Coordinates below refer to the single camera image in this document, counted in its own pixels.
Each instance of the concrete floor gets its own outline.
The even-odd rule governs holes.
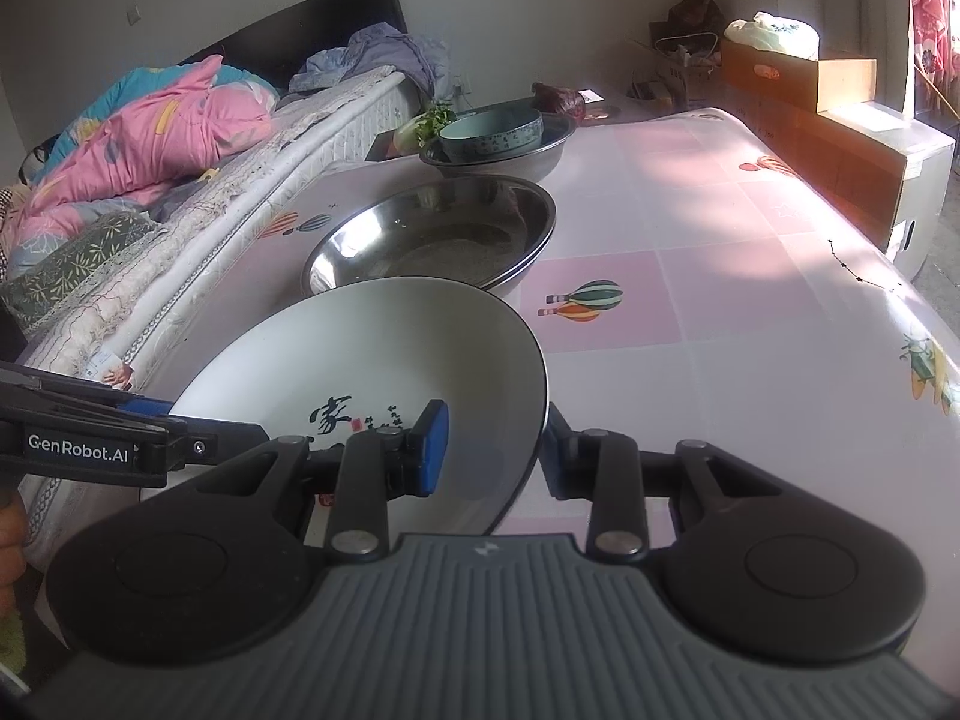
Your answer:
[[[960,336],[960,176],[956,170],[950,174],[930,254],[913,284]]]

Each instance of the pink tablecloth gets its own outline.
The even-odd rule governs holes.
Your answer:
[[[414,158],[315,181],[229,271],[147,393],[176,398],[234,338],[299,299],[304,259],[340,218],[437,177]],[[960,689],[960,343],[949,328],[726,114],[580,130],[541,183],[557,229],[508,302],[539,339],[571,425],[652,451],[709,440],[896,533],[928,575],[907,656]],[[562,296],[594,280],[621,300],[575,322],[584,314]],[[654,509],[655,538],[668,541]],[[500,531],[584,533],[588,512],[553,501],[537,469]]]

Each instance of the green floral fabric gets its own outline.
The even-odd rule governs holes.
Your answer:
[[[145,214],[104,215],[30,272],[1,285],[0,299],[29,336],[100,266],[159,227]]]

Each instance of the large white ceramic plate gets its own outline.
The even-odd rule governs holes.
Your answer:
[[[440,483],[389,504],[391,538],[486,533],[534,463],[547,383],[529,328],[483,290],[388,278],[306,299],[237,338],[171,413],[255,422],[321,449],[370,426],[411,427],[431,398],[450,409]],[[328,511],[318,505],[306,543],[323,542]]]

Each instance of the bed headboard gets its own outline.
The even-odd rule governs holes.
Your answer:
[[[345,46],[355,31],[379,22],[407,31],[400,0],[305,0],[245,26],[184,62],[219,53],[224,64],[256,73],[285,90],[307,57]]]

